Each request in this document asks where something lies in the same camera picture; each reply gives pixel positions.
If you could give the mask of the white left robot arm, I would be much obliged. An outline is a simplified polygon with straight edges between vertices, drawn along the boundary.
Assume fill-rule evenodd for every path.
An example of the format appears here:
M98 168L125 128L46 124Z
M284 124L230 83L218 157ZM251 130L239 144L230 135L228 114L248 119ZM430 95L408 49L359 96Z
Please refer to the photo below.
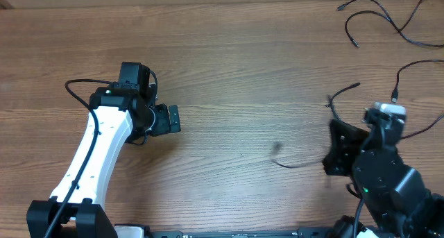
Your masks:
M124 144L181 130L178 107L156 104L157 76L139 62L123 62L116 82L100 80L88 102L87 127L74 158L45 201L32 201L28 231L38 237L151 237L147 226L113 225L105 197Z

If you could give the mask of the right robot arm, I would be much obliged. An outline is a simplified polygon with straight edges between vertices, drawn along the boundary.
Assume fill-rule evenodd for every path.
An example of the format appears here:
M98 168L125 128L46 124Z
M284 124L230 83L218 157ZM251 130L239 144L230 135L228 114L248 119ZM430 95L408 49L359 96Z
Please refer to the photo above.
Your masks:
M426 188L420 173L405 164L397 144L406 111L371 108L365 131L338 119L330 127L331 149L323 159L329 176L349 177L377 227L398 237L442 237L443 197Z

